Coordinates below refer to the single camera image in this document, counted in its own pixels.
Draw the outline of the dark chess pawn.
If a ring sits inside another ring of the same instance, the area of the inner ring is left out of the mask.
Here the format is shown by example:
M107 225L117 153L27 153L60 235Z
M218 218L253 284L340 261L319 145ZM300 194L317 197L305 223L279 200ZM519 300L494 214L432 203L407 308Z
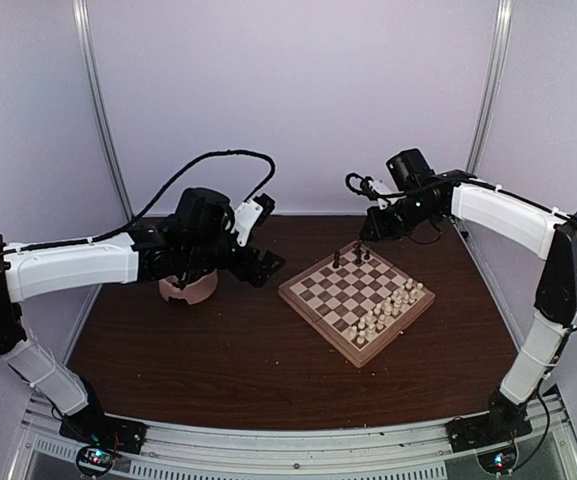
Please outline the dark chess pawn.
M362 244L360 242L355 244L355 265L359 266L362 264Z

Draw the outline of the dark chess piece tall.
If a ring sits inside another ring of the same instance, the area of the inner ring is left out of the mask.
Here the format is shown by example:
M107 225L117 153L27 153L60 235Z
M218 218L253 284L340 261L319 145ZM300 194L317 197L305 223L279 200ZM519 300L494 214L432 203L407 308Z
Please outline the dark chess piece tall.
M334 255L333 255L333 268L334 269L338 269L341 267L341 257L342 257L342 254L341 254L340 250L337 250L334 252Z

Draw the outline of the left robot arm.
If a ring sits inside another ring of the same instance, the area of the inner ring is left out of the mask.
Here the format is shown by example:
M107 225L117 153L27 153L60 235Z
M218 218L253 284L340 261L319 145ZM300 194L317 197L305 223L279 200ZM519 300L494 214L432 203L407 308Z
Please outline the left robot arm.
M164 300L194 305L215 292L220 270L260 287L285 263L249 243L252 230L274 208L266 194L231 208L219 192L188 188L167 218L109 237L7 244L0 236L0 358L89 443L105 442L112 424L92 386L57 362L23 327L21 302L84 286L158 282Z

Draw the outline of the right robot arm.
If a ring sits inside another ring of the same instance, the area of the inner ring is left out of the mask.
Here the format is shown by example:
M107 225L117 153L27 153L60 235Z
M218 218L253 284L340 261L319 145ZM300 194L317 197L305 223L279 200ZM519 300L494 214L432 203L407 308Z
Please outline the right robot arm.
M544 263L531 328L480 423L487 440L501 441L518 426L572 333L577 318L577 213L539 205L463 170L437 173L417 149L391 157L386 167L395 191L370 176L360 178L354 190L373 203L360 231L362 240L399 239L423 222L460 220L515 242Z

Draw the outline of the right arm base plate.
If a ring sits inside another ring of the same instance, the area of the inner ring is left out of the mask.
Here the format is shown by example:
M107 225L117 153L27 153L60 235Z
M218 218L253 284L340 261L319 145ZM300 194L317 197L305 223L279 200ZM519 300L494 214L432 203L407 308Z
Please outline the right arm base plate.
M529 420L521 420L516 426L497 431L492 427L488 414L456 417L447 422L445 428L454 453L509 442L516 436L525 436L533 431Z

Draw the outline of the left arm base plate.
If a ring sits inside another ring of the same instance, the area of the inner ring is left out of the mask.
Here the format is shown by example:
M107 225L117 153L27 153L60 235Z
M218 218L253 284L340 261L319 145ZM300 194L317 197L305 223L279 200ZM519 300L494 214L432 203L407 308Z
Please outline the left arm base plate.
M147 425L142 422L116 417L84 420L66 417L61 422L59 434L106 450L139 454L147 430Z

